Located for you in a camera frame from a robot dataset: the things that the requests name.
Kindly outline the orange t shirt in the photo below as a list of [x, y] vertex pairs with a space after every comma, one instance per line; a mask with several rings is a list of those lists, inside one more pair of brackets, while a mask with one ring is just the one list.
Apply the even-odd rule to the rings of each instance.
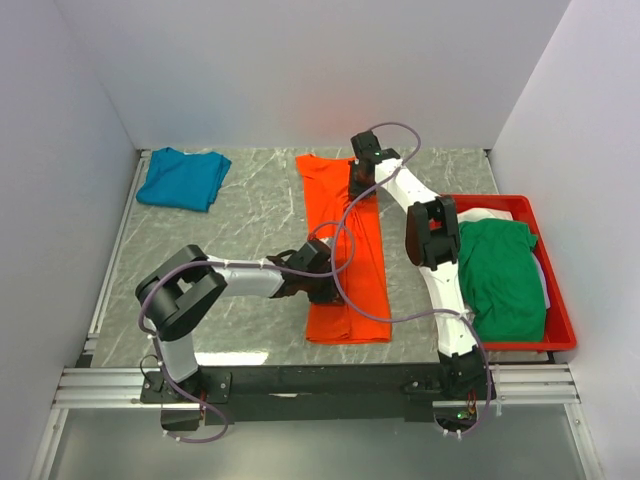
[[[351, 203], [347, 159], [325, 159], [312, 154], [296, 158], [302, 177], [308, 229], [339, 221]], [[346, 227], [354, 235], [355, 257], [339, 274], [343, 290], [358, 310], [342, 306], [313, 305], [307, 319], [306, 339], [316, 344], [385, 343], [392, 327], [368, 318], [391, 316], [386, 288], [384, 252], [377, 198], [361, 200], [350, 212]]]

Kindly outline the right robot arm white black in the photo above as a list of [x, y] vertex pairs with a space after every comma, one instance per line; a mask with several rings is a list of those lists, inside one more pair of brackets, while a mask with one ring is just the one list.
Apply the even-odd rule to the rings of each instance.
[[486, 381], [486, 356], [468, 326], [460, 289], [461, 246], [455, 200], [422, 183], [394, 149], [381, 147], [371, 130], [351, 138], [348, 193], [354, 206], [385, 190], [406, 214], [405, 250], [427, 286], [438, 331], [443, 370], [439, 387], [460, 399]]

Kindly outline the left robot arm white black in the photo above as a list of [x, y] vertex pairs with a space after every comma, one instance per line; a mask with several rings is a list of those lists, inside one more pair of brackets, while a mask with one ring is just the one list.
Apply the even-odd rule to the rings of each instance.
[[159, 339], [166, 392], [186, 402], [203, 388], [192, 332], [221, 298], [277, 299], [304, 292], [313, 305], [342, 306], [330, 255], [319, 239], [256, 261], [224, 260], [188, 245], [142, 280], [135, 296], [146, 307], [143, 325]]

